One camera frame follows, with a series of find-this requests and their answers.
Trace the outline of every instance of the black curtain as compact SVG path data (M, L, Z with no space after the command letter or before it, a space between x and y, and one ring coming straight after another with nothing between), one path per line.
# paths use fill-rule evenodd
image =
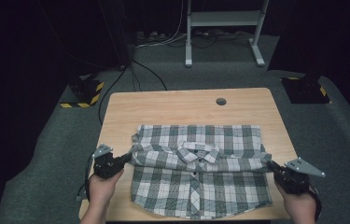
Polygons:
M268 69L328 77L350 104L350 0L296 1Z

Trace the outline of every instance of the yellow and black tape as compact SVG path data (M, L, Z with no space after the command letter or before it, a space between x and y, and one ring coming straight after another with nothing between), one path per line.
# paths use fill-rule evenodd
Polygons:
M89 107L91 105L86 103L61 103L63 108L73 108L73 107Z
M102 91L102 87L103 87L104 83L101 82L97 87L96 87L96 93L95 95L92 97L91 101L90 101L90 105L95 105L96 102L98 102L99 100L99 96L100 96L100 93Z
M104 86L104 82L100 82L94 90L92 89L90 90L90 92L87 92L86 94L88 97L85 100L85 102L60 102L60 106L62 108L75 108L75 107L85 108L85 107L96 105L96 103L99 100L100 93L102 91L103 86Z

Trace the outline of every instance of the metal stand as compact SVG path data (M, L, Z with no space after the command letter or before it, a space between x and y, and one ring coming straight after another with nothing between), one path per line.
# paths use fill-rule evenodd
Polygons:
M186 43L186 67L192 67L191 51L191 27L194 26L250 26L255 25L254 38L249 39L250 47L256 58L258 66L264 66L257 43L264 23L265 14L269 0L264 0L261 10L256 11L213 11L213 12L192 12L191 0L188 1L187 16L187 43Z

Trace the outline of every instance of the plaid shirt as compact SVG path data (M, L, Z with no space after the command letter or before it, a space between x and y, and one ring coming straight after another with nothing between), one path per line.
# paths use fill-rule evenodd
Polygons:
M132 201L191 219L231 217L271 203L256 125L142 125L133 136Z

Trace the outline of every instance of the wooden table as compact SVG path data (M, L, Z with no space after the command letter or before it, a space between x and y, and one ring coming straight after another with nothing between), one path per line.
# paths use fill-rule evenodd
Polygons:
M226 100L218 105L217 99ZM261 128L261 141L273 160L283 165L297 155L288 137L271 92L264 88L226 89L198 91L145 91L119 92L110 97L105 121L97 145L105 143L114 148L114 156L120 156L132 147L131 136L141 124L256 124ZM116 192L108 208L106 220L184 220L151 214L131 202L133 166L125 165ZM273 204L247 212L227 220L286 219L283 198L273 182L273 174L267 174ZM79 210L82 218L87 211L84 200Z

